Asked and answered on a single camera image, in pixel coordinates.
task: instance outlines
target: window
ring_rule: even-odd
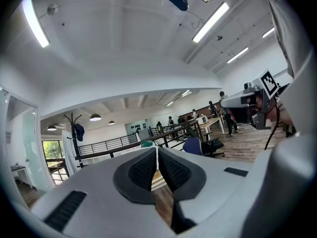
[[[64,156],[63,141],[42,141],[45,159],[60,159]]]
[[[63,141],[42,141],[42,145],[52,180],[58,185],[69,177],[64,159]]]

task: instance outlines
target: black vent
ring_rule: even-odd
[[[157,170],[156,150],[134,164],[128,172],[130,180],[137,186],[151,191],[152,179]]]
[[[84,192],[72,191],[44,222],[61,232],[86,196],[87,194]]]
[[[189,168],[160,151],[159,170],[171,191],[180,188],[191,176]]]
[[[248,174],[248,171],[242,169],[226,168],[224,171],[241,177],[246,177]]]

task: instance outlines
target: black mesh pad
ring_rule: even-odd
[[[151,191],[152,179],[157,169],[156,166],[157,155],[156,152],[152,152],[132,167],[130,167],[128,176],[130,180],[137,186]]]
[[[156,148],[149,148],[116,169],[113,174],[114,186],[131,202],[155,204],[156,198],[151,194],[151,186],[156,169]]]
[[[174,201],[195,198],[206,183],[206,173],[201,167],[163,147],[158,149],[158,163],[159,171],[173,191]]]

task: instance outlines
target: wooden floor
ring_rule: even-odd
[[[18,189],[27,204],[29,208],[35,203],[36,200],[38,200],[41,195],[38,193],[38,191],[35,188],[30,188],[28,184],[17,184]]]
[[[211,131],[212,138],[218,137],[224,144],[224,147],[218,149],[218,152],[224,152],[225,157],[219,157],[221,159],[235,160],[235,161],[247,161],[253,162],[258,153],[264,150],[266,142],[275,126],[275,122],[268,121],[267,126],[271,126],[272,129],[268,130],[256,130],[251,125],[241,124],[238,129],[239,133],[233,133],[233,137],[226,137],[228,129],[225,124],[225,134],[222,134],[221,129],[213,127]],[[278,127],[267,149],[272,149],[278,142],[285,139],[285,132],[282,127]]]
[[[152,193],[157,199],[157,211],[162,219],[165,220],[167,225],[170,227],[172,223],[172,214],[173,214],[173,205],[174,205],[174,196],[173,192],[169,189],[167,185],[158,188]]]
[[[273,130],[275,123],[267,122],[267,126],[271,126],[269,130],[256,130],[248,124],[241,124],[239,133],[234,133],[233,137],[225,137],[228,133],[226,124],[224,125],[225,134],[222,134],[221,129],[217,129],[212,125],[211,131],[213,132],[212,138],[219,137],[219,140],[224,144],[224,147],[216,152],[224,152],[225,157],[219,157],[220,159],[234,160],[234,161],[246,161],[253,162],[258,153],[264,150],[268,137]],[[278,127],[273,137],[270,140],[268,149],[272,149],[274,145],[285,139],[285,132],[282,127]],[[157,211],[160,216],[170,226],[172,213],[173,213],[173,193],[170,191],[167,185],[155,189],[152,193],[157,199]]]

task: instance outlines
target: glass door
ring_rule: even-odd
[[[35,112],[36,109],[30,107],[22,118],[22,138],[25,153],[26,167],[30,179],[38,191],[49,190],[45,179],[45,171],[41,165],[41,160],[36,145],[35,136]]]

